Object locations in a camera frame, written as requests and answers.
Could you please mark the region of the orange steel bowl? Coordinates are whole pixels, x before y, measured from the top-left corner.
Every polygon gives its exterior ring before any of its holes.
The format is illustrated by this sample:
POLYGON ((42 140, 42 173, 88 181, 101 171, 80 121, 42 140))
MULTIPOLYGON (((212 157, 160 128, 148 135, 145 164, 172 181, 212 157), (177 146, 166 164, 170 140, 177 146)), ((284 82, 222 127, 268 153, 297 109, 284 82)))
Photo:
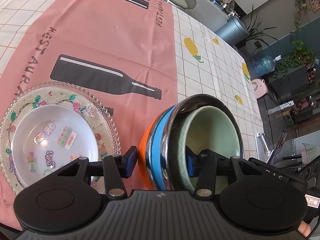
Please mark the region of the orange steel bowl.
POLYGON ((145 130, 139 146, 138 146, 138 168, 139 168, 139 173, 140 177, 144 183, 144 185, 149 189, 149 190, 154 190, 154 187, 152 186, 152 180, 149 178, 148 172, 147 172, 147 165, 146 165, 146 156, 147 156, 147 144, 148 144, 148 136, 150 133, 150 130, 153 126, 152 122, 149 124, 147 129, 145 130))

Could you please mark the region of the green ceramic bowl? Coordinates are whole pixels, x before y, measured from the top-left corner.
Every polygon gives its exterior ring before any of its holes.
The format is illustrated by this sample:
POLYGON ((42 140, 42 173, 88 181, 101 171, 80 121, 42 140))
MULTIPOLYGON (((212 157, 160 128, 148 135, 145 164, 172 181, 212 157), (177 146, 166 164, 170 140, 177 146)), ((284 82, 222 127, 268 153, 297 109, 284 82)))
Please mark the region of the green ceramic bowl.
POLYGON ((171 177, 180 190, 193 192, 197 178, 187 171, 186 148, 195 155, 209 149, 224 157, 240 156, 243 152, 241 135, 231 119, 221 109, 204 106, 192 111, 173 130, 171 135, 171 177))

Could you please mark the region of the pink small fan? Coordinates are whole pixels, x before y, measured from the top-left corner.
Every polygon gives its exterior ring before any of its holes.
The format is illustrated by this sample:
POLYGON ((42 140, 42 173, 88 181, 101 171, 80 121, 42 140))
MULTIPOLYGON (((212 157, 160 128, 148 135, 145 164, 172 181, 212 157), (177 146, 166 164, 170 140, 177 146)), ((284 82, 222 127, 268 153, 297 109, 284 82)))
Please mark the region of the pink small fan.
POLYGON ((263 79, 254 79, 251 81, 256 99, 264 97, 268 93, 268 88, 263 79))

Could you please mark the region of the blue water jug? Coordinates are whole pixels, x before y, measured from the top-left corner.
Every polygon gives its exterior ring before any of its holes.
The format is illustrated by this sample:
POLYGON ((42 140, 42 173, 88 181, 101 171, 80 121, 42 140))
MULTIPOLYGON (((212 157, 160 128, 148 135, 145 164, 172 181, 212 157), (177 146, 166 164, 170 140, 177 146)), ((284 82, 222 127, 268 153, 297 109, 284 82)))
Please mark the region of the blue water jug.
POLYGON ((253 72, 257 77, 261 77, 275 70, 276 64, 281 60, 281 55, 271 57, 270 55, 260 58, 251 64, 253 72))

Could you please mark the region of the pink restaurant placemat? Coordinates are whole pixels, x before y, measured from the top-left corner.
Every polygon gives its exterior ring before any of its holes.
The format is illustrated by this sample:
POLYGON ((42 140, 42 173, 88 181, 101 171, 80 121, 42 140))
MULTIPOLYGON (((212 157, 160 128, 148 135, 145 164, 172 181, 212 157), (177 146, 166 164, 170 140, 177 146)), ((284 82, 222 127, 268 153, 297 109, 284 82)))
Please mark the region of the pink restaurant placemat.
POLYGON ((124 0, 1 0, 1 113, 20 92, 51 81, 60 55, 120 70, 160 89, 161 99, 121 93, 121 79, 109 90, 106 72, 74 74, 114 110, 125 151, 178 100, 175 49, 174 12, 165 1, 149 0, 143 9, 124 0))

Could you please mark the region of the lemon pattern tablecloth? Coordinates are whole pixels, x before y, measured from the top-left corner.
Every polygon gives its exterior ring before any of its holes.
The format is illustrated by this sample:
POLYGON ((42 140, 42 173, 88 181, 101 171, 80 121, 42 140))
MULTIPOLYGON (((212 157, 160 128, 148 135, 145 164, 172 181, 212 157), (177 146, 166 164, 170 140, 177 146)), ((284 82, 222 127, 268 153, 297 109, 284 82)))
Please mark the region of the lemon pattern tablecloth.
MULTIPOLYGON (((23 36, 57 0, 1 0, 1 71, 23 36)), ((227 104, 239 124, 245 157, 258 157, 255 134, 263 131, 245 60, 213 31, 172 7, 178 73, 178 100, 200 92, 227 104)))

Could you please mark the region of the white sticker bowl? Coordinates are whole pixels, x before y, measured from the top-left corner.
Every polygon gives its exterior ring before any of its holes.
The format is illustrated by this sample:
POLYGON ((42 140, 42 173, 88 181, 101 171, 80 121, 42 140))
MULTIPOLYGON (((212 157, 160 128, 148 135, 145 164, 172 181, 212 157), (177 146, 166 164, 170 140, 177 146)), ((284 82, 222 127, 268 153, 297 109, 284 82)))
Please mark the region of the white sticker bowl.
POLYGON ((16 172, 28 187, 74 159, 98 161, 98 145, 87 121, 70 108, 46 105, 19 122, 12 140, 16 172))

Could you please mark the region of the grey metal bin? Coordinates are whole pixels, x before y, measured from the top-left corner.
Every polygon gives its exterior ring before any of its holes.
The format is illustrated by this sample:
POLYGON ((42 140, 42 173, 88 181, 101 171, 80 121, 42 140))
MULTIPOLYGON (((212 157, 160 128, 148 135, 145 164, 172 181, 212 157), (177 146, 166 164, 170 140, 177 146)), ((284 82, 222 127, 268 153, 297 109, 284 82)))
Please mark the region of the grey metal bin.
POLYGON ((249 31, 237 17, 231 17, 227 23, 218 29, 216 35, 230 46, 234 46, 249 36, 249 31))

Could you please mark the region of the blue steel bowl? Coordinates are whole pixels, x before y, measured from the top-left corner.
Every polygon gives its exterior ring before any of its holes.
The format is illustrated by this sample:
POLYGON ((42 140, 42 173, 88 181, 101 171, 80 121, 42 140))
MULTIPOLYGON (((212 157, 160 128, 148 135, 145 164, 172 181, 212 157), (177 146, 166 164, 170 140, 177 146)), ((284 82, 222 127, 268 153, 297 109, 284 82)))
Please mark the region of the blue steel bowl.
MULTIPOLYGON (((171 135, 178 124, 187 117, 192 111, 204 106, 214 106, 221 109, 228 115, 236 127, 236 131, 241 135, 240 128, 235 117, 228 107, 219 99, 208 94, 196 94, 182 100, 176 105, 164 110, 156 119, 150 132, 150 147, 147 152, 146 160, 150 165, 151 179, 155 187, 159 190, 180 190, 176 187, 171 177, 171 135)), ((244 143, 241 142, 244 155, 244 143)))

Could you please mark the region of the green potted plant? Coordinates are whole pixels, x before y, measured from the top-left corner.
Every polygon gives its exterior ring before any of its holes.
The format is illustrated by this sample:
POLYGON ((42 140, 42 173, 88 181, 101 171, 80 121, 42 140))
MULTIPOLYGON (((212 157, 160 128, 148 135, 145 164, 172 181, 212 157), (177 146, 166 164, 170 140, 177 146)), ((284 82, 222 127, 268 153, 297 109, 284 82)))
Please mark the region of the green potted plant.
POLYGON ((241 19, 241 22, 244 24, 245 29, 248 31, 249 35, 244 38, 241 42, 244 45, 244 47, 249 44, 251 41, 259 41, 263 43, 264 45, 270 46, 265 40, 265 37, 272 38, 275 41, 278 41, 277 38, 269 35, 267 33, 268 30, 275 29, 276 27, 266 27, 264 29, 260 29, 260 25, 262 22, 258 22, 258 12, 259 9, 255 9, 254 6, 252 6, 252 10, 250 13, 250 21, 249 24, 247 24, 244 19, 241 19))

